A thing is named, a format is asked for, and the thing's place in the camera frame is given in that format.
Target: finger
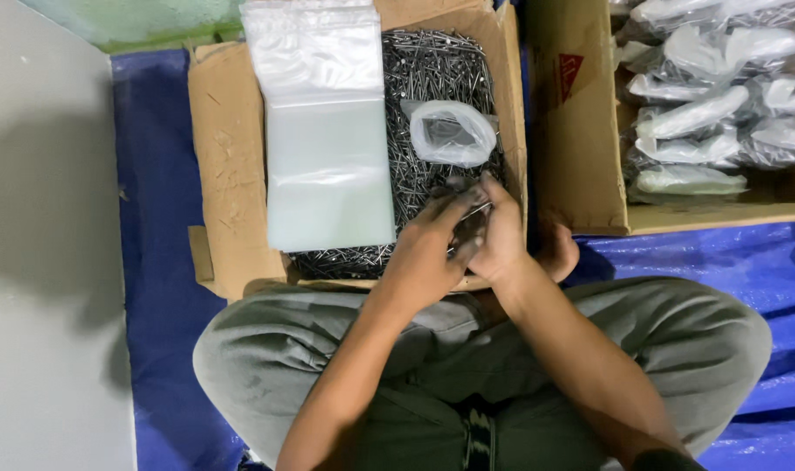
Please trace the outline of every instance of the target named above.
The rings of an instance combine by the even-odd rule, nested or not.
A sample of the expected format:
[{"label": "finger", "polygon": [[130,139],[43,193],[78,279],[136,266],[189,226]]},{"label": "finger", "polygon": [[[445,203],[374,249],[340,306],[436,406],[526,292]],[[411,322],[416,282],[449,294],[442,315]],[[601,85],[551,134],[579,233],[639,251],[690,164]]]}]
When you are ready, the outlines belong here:
[{"label": "finger", "polygon": [[434,198],[427,201],[427,206],[415,216],[413,222],[420,224],[427,224],[433,222],[437,218],[442,209],[450,204],[455,199],[455,196],[445,196],[443,198]]},{"label": "finger", "polygon": [[485,197],[485,192],[476,185],[467,190],[465,193],[459,195],[455,200],[450,203],[445,209],[441,211],[441,215],[436,219],[436,224],[440,224],[445,230],[455,229],[455,225],[459,223],[461,217],[473,207],[473,205],[480,199]]},{"label": "finger", "polygon": [[464,244],[459,246],[459,250],[455,252],[453,258],[447,261],[448,268],[452,270],[457,276],[463,276],[467,270],[467,264],[473,260],[473,257],[479,252],[485,239],[476,236]]},{"label": "finger", "polygon": [[482,172],[480,184],[482,185],[482,189],[485,190],[485,193],[488,194],[488,198],[490,198],[490,201],[493,202],[494,206],[500,206],[506,203],[517,203],[517,201],[515,201],[514,198],[508,194],[506,189],[502,187],[497,179],[494,178],[494,176],[491,175],[487,170]]}]

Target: blue tarp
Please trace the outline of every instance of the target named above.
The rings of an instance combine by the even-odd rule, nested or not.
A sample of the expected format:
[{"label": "blue tarp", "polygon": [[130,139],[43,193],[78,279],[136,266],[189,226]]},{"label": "blue tarp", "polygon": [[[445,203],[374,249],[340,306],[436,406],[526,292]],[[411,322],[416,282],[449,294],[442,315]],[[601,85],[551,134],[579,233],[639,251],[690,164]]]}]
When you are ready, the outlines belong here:
[{"label": "blue tarp", "polygon": [[[192,348],[225,302],[194,282],[186,227],[202,224],[183,51],[113,58],[121,237],[140,471],[230,471],[243,442],[203,394]],[[795,469],[795,224],[579,239],[569,284],[683,276],[764,315],[774,353],[710,469]]]}]

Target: cardboard box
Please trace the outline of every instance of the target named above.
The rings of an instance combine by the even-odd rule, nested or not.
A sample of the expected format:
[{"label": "cardboard box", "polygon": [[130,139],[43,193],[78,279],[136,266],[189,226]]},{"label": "cardboard box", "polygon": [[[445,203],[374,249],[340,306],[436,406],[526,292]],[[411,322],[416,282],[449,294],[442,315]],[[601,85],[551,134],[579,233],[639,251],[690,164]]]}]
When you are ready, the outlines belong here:
[{"label": "cardboard box", "polygon": [[[525,219],[526,132],[514,8],[504,3],[495,11],[486,0],[375,0],[375,6],[383,30],[455,30],[482,45],[494,78],[508,189]],[[197,282],[227,299],[271,283],[374,286],[375,280],[298,280],[286,257],[268,246],[264,102],[246,45],[196,48],[188,90],[206,223],[189,228]],[[457,291],[483,287],[484,280],[466,276]]]},{"label": "cardboard box", "polygon": [[795,172],[750,178],[732,204],[627,205],[618,132],[637,109],[615,99],[608,1],[526,2],[522,27],[542,111],[529,143],[541,212],[577,233],[621,236],[795,221]]}]

